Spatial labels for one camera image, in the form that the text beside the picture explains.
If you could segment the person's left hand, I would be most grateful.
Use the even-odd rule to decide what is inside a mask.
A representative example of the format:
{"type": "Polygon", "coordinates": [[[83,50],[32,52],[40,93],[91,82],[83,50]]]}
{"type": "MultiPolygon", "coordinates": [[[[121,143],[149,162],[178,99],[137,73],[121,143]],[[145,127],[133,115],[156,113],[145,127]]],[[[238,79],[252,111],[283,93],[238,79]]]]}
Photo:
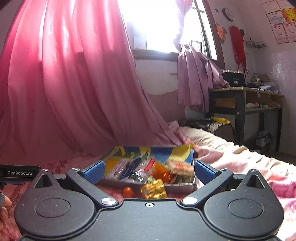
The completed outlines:
{"type": "Polygon", "coordinates": [[[6,221],[9,218],[9,212],[7,207],[12,205],[11,200],[1,193],[1,208],[0,208],[0,230],[3,230],[6,227],[6,221]]]}

